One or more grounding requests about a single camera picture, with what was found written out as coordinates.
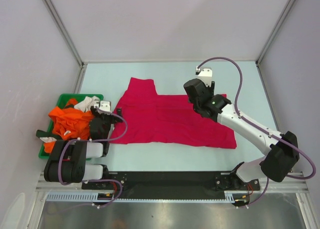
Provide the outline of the magenta t shirt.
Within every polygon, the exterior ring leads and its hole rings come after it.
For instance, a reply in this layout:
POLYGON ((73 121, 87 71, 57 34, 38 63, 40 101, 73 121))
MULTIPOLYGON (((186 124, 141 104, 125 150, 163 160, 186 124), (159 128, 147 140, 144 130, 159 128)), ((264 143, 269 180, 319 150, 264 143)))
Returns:
POLYGON ((126 121, 115 124, 111 137, 116 144, 237 147, 232 129, 194 112, 187 95, 159 95, 152 79, 132 77, 116 108, 126 121))

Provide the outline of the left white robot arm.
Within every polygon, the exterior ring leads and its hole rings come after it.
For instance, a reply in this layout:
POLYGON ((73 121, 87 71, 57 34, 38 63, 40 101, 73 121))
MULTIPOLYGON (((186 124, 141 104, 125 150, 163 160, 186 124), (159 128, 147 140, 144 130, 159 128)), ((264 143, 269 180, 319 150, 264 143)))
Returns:
POLYGON ((52 133, 44 151, 49 158, 44 168, 44 179, 62 185, 91 181, 100 189, 110 185, 111 177, 102 164, 87 164, 88 159, 106 157, 112 125, 124 123, 120 108, 111 113, 95 106, 87 112, 75 108, 56 108, 50 115, 54 119, 52 133))

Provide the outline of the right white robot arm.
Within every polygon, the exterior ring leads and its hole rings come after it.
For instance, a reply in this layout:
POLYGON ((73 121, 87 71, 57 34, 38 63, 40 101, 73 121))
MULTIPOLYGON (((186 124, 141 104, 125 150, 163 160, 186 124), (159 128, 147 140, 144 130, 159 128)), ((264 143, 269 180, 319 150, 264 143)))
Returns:
POLYGON ((281 133, 262 126, 256 128, 256 122, 246 122, 229 99, 214 94, 214 90, 200 79, 189 80, 183 88, 196 113, 232 129, 264 155, 250 162, 241 162, 232 170, 230 183, 235 189, 242 190, 250 181, 265 177, 280 183, 300 159, 299 153, 292 148, 298 146, 294 133, 281 133))

